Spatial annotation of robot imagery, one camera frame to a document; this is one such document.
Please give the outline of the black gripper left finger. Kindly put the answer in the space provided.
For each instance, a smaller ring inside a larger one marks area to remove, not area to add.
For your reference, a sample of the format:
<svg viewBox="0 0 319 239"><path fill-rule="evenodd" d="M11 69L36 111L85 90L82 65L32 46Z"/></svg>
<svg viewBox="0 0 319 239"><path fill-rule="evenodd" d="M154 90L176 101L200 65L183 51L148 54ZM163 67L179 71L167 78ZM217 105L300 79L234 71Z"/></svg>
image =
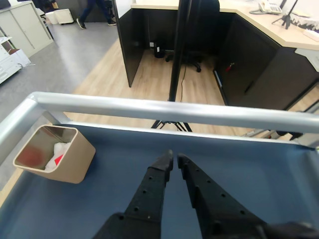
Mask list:
<svg viewBox="0 0 319 239"><path fill-rule="evenodd" d="M111 215L95 239L159 239L166 183L173 169L168 150L148 167L143 180L123 213Z"/></svg>

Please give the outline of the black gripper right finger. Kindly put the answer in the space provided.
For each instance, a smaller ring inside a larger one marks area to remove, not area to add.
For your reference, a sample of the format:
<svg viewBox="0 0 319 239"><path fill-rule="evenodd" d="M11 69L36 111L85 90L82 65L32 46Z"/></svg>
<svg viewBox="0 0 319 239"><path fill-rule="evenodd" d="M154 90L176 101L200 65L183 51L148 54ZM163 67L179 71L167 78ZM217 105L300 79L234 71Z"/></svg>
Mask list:
<svg viewBox="0 0 319 239"><path fill-rule="evenodd" d="M272 239L266 223L228 194L184 154L177 155L204 239Z"/></svg>

